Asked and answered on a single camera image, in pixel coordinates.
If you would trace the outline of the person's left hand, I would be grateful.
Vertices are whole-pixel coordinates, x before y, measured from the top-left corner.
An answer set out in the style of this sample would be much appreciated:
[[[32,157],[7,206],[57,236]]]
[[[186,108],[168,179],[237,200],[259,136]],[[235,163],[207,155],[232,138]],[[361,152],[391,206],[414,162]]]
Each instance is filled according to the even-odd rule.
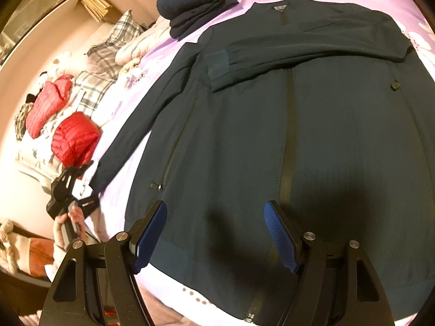
[[[64,214],[55,217],[53,234],[55,245],[66,251],[74,239],[86,241],[86,225],[83,211],[77,205],[70,205]]]

